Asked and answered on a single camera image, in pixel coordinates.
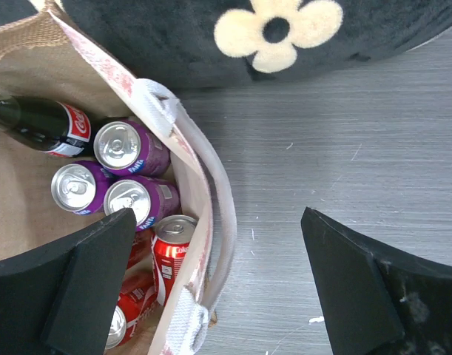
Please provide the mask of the red cola can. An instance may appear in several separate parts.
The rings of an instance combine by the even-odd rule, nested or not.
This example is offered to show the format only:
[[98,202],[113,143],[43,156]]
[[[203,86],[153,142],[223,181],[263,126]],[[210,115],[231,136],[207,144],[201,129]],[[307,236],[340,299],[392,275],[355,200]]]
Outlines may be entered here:
[[105,351],[130,341],[141,322],[155,307],[157,293],[151,271],[138,271],[126,278],[118,295]]
[[152,270],[161,306],[165,306],[172,291],[197,223],[193,217],[177,214],[165,217],[154,227]]
[[135,233],[135,238],[132,242],[132,248],[127,263],[127,269],[135,266],[151,254],[153,234],[153,229],[144,229],[143,231]]

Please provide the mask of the purple grape can front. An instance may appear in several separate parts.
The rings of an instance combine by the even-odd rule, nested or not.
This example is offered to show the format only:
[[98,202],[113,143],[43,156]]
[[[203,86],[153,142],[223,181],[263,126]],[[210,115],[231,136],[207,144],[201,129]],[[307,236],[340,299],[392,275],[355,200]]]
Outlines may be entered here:
[[112,214],[131,208],[136,231],[152,227],[181,207],[177,187],[167,181],[145,176],[123,177],[108,188],[104,196],[104,212]]

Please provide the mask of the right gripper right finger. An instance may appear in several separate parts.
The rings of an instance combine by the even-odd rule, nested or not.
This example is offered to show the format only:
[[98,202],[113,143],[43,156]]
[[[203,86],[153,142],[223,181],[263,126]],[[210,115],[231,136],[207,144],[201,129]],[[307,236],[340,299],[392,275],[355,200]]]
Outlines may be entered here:
[[452,354],[452,266],[311,208],[301,229],[334,354]]

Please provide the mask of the purple grape can back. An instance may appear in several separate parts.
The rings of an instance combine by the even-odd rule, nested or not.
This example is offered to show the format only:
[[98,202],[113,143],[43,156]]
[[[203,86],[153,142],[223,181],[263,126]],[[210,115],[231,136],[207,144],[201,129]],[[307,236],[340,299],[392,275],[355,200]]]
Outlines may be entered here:
[[160,176],[170,166],[169,149],[145,126],[119,120],[102,126],[94,139],[98,162],[117,176]]

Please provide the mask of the red cola can back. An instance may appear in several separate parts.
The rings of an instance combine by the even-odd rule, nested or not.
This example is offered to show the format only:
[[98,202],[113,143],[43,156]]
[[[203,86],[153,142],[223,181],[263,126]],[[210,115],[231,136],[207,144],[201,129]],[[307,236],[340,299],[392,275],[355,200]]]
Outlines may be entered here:
[[135,233],[135,238],[132,242],[132,248],[127,263],[127,269],[135,266],[151,254],[153,234],[153,229],[144,229],[143,231]]

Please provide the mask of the glass cola bottle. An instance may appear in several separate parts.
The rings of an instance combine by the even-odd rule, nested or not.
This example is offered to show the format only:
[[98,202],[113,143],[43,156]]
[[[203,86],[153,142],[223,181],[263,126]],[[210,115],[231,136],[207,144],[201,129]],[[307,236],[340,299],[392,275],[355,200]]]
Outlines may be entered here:
[[31,149],[63,158],[92,157],[90,118],[46,98],[0,95],[0,130]]

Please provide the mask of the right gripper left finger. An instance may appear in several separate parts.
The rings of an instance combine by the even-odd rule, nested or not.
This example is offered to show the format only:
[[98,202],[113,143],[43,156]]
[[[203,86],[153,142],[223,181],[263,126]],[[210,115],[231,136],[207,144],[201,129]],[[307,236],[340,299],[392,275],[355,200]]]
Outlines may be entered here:
[[122,209],[0,260],[0,354],[102,354],[134,236]]

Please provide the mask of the purple grape can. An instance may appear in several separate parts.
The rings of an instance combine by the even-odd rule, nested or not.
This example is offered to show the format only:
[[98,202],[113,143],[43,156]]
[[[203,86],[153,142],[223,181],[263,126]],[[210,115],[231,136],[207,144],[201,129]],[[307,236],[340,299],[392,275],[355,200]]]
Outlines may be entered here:
[[131,208],[136,231],[152,227],[181,207],[177,187],[167,181],[145,176],[123,177],[108,188],[104,196],[104,212],[112,214]]
[[145,126],[119,120],[102,126],[94,139],[98,162],[117,176],[160,176],[170,166],[169,149]]
[[55,203],[65,211],[88,215],[104,210],[104,196],[115,176],[101,164],[78,160],[62,166],[51,181]]

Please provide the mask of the brown jute canvas bag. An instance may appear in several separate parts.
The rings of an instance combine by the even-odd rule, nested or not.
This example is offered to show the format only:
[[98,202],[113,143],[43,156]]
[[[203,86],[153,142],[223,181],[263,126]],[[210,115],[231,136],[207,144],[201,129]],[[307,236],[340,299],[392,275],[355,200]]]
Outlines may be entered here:
[[[229,179],[210,142],[165,86],[136,78],[85,35],[54,1],[0,23],[0,94],[27,95],[85,109],[96,118],[130,116],[172,153],[167,176],[181,210],[198,220],[165,306],[155,306],[114,354],[195,354],[202,346],[232,264],[237,220]],[[8,8],[0,1],[0,18]],[[64,158],[35,152],[0,130],[0,260],[105,218],[61,210],[50,193]]]

